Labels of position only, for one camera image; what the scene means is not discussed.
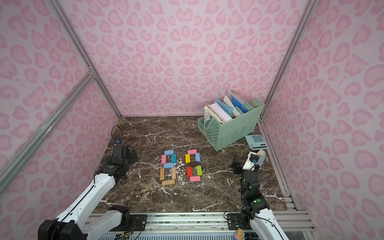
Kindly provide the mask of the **green block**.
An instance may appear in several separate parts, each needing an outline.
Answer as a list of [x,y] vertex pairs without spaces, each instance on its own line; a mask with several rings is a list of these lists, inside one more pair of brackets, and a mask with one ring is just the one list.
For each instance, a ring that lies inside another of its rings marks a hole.
[[197,175],[198,176],[202,176],[203,175],[202,166],[196,166],[196,170],[197,170]]

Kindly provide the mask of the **light blue block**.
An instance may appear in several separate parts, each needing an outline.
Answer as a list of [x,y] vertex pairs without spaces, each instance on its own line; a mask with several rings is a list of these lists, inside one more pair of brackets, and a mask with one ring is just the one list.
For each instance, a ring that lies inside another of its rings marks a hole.
[[195,159],[196,159],[196,162],[200,162],[201,161],[200,153],[196,153],[195,154]]
[[172,155],[172,154],[174,154],[173,150],[164,151],[164,155],[166,155],[166,156],[169,156],[169,155]]
[[164,168],[165,169],[171,169],[171,168],[173,168],[174,167],[174,163],[166,163],[166,164],[164,164]]

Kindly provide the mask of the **wooden block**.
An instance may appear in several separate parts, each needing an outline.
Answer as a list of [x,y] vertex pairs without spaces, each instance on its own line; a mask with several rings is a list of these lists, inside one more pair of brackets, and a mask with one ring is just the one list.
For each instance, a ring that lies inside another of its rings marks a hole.
[[165,169],[161,168],[160,169],[160,181],[164,181],[164,180],[165,180]]
[[162,181],[162,186],[170,186],[170,185],[174,185],[175,183],[176,183],[176,180]]

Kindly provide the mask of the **red block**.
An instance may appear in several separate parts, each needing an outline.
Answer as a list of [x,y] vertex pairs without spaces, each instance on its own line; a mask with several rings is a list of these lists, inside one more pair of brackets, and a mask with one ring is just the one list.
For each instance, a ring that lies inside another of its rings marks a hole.
[[193,176],[193,170],[192,170],[192,167],[187,167],[187,176],[188,176],[188,178],[190,178],[190,177]]

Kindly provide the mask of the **teal block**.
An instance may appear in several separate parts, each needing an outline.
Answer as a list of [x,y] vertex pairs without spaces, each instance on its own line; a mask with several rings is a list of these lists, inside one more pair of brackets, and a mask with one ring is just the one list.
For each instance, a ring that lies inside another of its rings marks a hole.
[[177,161],[177,155],[176,154],[172,154],[171,162],[172,163],[176,163],[176,161]]

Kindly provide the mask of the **yellow block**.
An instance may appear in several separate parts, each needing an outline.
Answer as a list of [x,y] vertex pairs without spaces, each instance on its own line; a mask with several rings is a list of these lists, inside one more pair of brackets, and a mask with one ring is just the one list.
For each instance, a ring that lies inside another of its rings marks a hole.
[[186,164],[189,164],[189,163],[191,162],[191,156],[190,156],[190,154],[186,154],[186,155],[185,155],[185,162],[186,162]]

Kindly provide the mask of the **wooden block diagonal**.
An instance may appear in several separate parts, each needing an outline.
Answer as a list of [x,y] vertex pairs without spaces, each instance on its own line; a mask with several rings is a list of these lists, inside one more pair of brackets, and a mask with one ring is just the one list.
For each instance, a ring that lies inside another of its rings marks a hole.
[[177,170],[176,167],[172,168],[172,180],[175,180],[177,178]]

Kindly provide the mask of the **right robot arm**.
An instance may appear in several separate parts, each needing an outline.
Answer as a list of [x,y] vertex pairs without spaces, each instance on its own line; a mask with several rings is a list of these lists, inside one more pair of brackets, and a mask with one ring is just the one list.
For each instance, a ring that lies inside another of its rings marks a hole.
[[288,236],[279,225],[260,190],[258,160],[258,155],[251,154],[246,162],[242,163],[235,155],[230,164],[233,173],[240,176],[239,192],[243,204],[241,211],[243,225],[250,227],[261,240],[287,240]]

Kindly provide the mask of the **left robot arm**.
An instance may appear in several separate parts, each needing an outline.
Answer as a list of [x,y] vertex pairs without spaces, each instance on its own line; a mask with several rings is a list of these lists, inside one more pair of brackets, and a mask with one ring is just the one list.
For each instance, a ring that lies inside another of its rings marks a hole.
[[130,165],[138,161],[137,152],[128,144],[116,144],[89,186],[54,220],[45,220],[38,229],[39,240],[97,240],[110,230],[132,224],[128,207],[113,206],[96,221],[86,221],[103,197],[124,178]]

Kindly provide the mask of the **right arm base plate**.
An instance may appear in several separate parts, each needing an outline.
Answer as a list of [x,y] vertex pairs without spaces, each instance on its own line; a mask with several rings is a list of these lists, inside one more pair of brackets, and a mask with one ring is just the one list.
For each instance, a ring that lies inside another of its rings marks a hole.
[[232,212],[224,212],[224,218],[227,220],[229,230],[251,230],[251,227],[245,223],[239,213],[234,214]]

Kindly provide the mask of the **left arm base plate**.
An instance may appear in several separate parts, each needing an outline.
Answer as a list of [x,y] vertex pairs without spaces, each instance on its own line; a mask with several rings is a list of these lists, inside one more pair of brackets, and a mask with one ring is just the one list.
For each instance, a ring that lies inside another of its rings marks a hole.
[[148,215],[130,215],[129,219],[123,218],[124,223],[112,229],[114,232],[143,232],[146,228]]

